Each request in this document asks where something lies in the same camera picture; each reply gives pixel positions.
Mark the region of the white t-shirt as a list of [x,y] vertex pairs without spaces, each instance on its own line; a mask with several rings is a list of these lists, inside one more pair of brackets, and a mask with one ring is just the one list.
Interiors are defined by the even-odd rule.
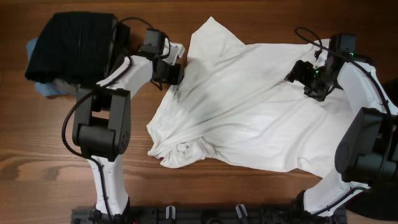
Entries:
[[275,172],[319,177],[334,167],[354,115],[342,90],[325,101],[285,81],[298,60],[315,65],[310,44],[244,44],[210,17],[190,39],[185,76],[147,125],[148,155],[179,168],[214,158]]

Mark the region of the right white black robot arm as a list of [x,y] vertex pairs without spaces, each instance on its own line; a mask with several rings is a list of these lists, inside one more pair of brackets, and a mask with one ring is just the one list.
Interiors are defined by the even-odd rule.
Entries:
[[303,218],[332,216],[341,206],[368,218],[397,220],[397,106],[377,80],[372,60],[355,53],[356,38],[334,35],[323,66],[298,60],[285,77],[304,85],[306,96],[322,102],[342,89],[354,120],[335,152],[334,168],[295,201]]

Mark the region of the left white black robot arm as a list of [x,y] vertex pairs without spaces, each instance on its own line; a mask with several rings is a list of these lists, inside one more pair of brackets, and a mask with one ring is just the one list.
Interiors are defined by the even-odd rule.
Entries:
[[72,223],[132,223],[125,188],[123,154],[131,137],[131,98],[147,82],[178,85],[182,70],[177,60],[185,51],[180,43],[145,44],[94,87],[78,90],[72,140],[93,172],[96,203],[72,210]]

